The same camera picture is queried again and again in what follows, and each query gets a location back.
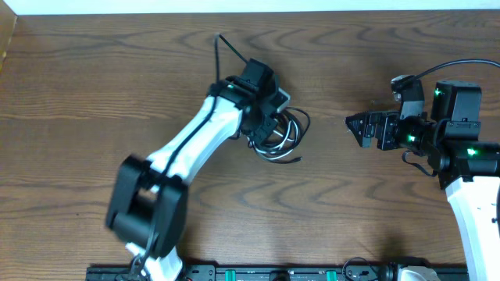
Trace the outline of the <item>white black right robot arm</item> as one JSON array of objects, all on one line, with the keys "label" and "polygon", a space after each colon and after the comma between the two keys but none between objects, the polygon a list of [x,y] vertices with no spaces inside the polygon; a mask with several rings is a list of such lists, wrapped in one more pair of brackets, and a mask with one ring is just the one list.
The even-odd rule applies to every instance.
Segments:
[{"label": "white black right robot arm", "polygon": [[478,84],[440,80],[429,113],[422,84],[399,76],[391,86],[398,111],[368,111],[345,120],[359,146],[373,138],[382,151],[404,149],[427,158],[459,226],[471,280],[499,278],[499,145],[479,140],[482,91]]}]

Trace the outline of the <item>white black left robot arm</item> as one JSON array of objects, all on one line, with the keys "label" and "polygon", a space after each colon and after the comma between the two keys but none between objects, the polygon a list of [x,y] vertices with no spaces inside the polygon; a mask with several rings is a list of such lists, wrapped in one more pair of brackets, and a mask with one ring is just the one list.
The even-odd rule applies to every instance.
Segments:
[{"label": "white black left robot arm", "polygon": [[118,280],[175,280],[176,253],[187,218],[188,187],[212,153],[236,133],[265,144],[290,101],[268,65],[249,59],[239,76],[211,84],[200,111],[168,144],[146,159],[120,165],[105,224],[134,249]]}]

